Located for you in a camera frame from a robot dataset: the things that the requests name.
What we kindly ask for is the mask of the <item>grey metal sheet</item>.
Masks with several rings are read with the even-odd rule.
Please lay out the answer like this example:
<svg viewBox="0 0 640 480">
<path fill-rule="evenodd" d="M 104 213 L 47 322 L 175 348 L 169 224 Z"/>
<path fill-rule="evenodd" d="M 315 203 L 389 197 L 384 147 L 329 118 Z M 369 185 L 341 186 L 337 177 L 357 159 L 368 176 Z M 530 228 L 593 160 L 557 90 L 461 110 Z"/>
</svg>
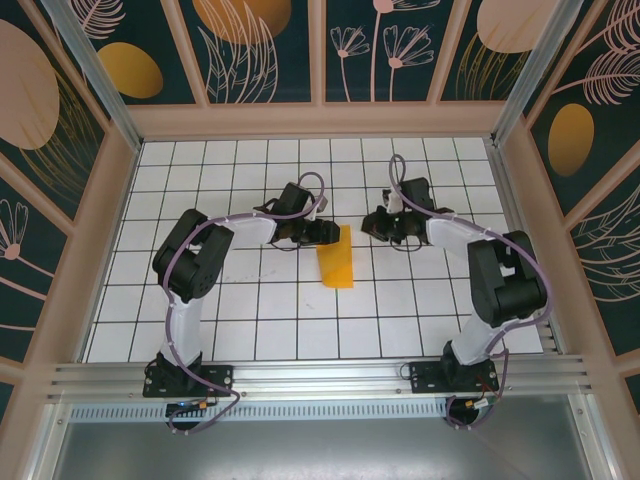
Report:
<svg viewBox="0 0 640 480">
<path fill-rule="evenodd" d="M 440 418 L 75 424 L 54 480 L 595 480 L 561 397 L 512 398 L 475 431 Z"/>
</svg>

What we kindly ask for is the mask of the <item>aluminium mounting rail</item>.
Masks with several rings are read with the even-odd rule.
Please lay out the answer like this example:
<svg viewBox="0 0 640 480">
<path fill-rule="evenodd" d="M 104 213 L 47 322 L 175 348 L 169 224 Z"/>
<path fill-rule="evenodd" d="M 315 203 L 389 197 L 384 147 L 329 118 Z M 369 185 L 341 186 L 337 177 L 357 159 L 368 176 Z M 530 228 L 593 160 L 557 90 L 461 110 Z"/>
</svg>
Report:
<svg viewBox="0 0 640 480">
<path fill-rule="evenodd" d="M 406 359 L 244 361 L 233 388 L 247 400 L 384 399 L 411 395 Z M 53 402 L 144 400 L 142 363 L 59 364 L 45 387 Z M 592 391 L 578 355 L 515 355 L 508 361 L 506 396 L 586 394 Z"/>
</svg>

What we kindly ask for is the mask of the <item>wall panel with pink flowers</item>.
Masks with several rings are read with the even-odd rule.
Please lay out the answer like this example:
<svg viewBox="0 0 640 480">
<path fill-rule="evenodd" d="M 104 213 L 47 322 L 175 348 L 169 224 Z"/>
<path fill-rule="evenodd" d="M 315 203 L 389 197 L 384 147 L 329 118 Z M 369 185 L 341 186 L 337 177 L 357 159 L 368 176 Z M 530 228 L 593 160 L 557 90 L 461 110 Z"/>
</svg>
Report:
<svg viewBox="0 0 640 480">
<path fill-rule="evenodd" d="M 454 0 L 327 0 L 328 102 L 427 99 Z"/>
</svg>

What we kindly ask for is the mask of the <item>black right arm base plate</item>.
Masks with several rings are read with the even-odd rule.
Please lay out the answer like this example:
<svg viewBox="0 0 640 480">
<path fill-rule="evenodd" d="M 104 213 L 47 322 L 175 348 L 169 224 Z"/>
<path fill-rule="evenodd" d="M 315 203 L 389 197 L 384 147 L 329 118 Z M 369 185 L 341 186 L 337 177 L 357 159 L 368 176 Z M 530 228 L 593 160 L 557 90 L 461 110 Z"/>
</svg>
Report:
<svg viewBox="0 0 640 480">
<path fill-rule="evenodd" d="M 499 389 L 495 364 L 491 360 L 471 366 L 446 366 L 441 361 L 411 362 L 409 382 L 414 394 L 480 394 L 484 387 L 490 391 Z"/>
</svg>

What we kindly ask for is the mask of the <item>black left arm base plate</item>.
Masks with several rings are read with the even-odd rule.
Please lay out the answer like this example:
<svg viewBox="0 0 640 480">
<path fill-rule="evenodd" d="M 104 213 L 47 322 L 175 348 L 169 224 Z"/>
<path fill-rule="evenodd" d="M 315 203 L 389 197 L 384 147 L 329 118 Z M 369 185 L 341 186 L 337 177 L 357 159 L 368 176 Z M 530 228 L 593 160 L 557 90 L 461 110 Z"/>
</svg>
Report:
<svg viewBox="0 0 640 480">
<path fill-rule="evenodd" d="M 230 365 L 204 366 L 200 376 L 221 387 L 233 386 L 233 367 Z M 144 398 L 200 398 L 207 395 L 229 397 L 228 393 L 212 393 L 207 386 L 194 381 L 184 373 L 174 380 L 156 365 L 146 370 L 142 390 Z"/>
</svg>

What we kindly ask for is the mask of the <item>wall panel with leaf outlines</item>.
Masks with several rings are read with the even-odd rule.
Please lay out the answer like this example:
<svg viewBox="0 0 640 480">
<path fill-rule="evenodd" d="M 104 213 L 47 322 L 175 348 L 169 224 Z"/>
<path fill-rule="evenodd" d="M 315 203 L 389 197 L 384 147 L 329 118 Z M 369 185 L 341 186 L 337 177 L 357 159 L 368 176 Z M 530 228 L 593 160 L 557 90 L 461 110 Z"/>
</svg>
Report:
<svg viewBox="0 0 640 480">
<path fill-rule="evenodd" d="M 178 0 L 211 104 L 309 103 L 309 0 Z"/>
</svg>

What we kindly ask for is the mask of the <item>wall panel with feather outlines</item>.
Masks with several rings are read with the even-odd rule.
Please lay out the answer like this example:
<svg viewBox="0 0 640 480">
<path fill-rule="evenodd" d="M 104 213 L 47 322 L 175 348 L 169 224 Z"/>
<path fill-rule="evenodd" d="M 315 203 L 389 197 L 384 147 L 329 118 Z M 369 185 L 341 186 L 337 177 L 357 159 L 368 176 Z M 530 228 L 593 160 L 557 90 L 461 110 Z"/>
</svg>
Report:
<svg viewBox="0 0 640 480">
<path fill-rule="evenodd" d="M 640 0 L 607 0 L 531 134 L 565 214 L 640 140 Z"/>
</svg>

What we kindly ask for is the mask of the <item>aluminium corner post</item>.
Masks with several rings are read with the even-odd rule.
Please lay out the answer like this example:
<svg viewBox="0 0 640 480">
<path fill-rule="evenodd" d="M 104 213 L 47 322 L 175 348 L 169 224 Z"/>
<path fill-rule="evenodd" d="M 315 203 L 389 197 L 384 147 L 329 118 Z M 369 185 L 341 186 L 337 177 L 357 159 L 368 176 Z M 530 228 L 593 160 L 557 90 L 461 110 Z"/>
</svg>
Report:
<svg viewBox="0 0 640 480">
<path fill-rule="evenodd" d="M 126 17 L 123 0 L 39 0 L 70 49 L 102 105 L 138 153 L 141 136 L 92 40 L 106 40 Z"/>
<path fill-rule="evenodd" d="M 584 0 L 560 0 L 532 49 L 490 134 L 491 145 L 499 148 L 507 139 L 564 38 L 572 28 Z"/>
</svg>

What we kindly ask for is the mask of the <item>wall panel with fern outlines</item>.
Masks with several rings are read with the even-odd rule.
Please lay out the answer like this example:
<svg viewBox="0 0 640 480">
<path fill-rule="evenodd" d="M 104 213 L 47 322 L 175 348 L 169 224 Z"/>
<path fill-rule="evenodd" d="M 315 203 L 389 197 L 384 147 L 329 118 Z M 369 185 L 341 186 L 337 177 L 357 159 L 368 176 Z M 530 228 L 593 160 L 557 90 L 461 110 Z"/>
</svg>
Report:
<svg viewBox="0 0 640 480">
<path fill-rule="evenodd" d="M 571 230 L 616 356 L 640 349 L 640 166 Z"/>
</svg>

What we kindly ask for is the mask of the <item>wall panel with cream circle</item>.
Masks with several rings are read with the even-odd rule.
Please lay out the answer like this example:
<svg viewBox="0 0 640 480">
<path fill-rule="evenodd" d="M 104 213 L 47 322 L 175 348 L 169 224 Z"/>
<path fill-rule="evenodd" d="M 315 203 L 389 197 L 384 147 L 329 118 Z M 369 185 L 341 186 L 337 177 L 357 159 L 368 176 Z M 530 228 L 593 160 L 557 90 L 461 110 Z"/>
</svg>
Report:
<svg viewBox="0 0 640 480">
<path fill-rule="evenodd" d="M 559 0 L 471 0 L 441 99 L 504 101 Z"/>
</svg>

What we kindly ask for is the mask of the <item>wall panel with orange oval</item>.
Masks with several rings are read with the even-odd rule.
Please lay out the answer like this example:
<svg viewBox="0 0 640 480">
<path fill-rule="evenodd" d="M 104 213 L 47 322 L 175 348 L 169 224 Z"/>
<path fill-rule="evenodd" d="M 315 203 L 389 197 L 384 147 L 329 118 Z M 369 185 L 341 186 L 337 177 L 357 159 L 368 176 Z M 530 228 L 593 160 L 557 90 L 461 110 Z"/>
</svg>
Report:
<svg viewBox="0 0 640 480">
<path fill-rule="evenodd" d="M 181 0 L 65 0 L 128 106 L 204 104 Z"/>
</svg>

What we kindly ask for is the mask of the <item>wall panel with single flower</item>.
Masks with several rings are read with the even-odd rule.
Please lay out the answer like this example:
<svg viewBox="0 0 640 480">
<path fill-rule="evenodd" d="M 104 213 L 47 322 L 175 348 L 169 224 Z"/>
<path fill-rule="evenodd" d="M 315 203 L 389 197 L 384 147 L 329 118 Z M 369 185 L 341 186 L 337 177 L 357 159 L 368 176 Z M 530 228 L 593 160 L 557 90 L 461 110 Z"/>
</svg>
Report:
<svg viewBox="0 0 640 480">
<path fill-rule="evenodd" d="M 26 361 L 66 243 L 67 235 L 0 175 L 0 357 Z"/>
</svg>

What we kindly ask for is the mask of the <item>wall panel with gold lines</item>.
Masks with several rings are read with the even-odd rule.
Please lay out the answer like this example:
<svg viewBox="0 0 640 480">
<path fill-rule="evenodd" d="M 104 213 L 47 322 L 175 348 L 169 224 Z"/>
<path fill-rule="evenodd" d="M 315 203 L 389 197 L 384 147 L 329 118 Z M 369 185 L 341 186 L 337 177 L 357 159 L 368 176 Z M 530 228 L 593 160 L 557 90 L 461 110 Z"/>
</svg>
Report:
<svg viewBox="0 0 640 480">
<path fill-rule="evenodd" d="M 105 136 L 19 0 L 0 0 L 0 163 L 73 222 Z"/>
</svg>

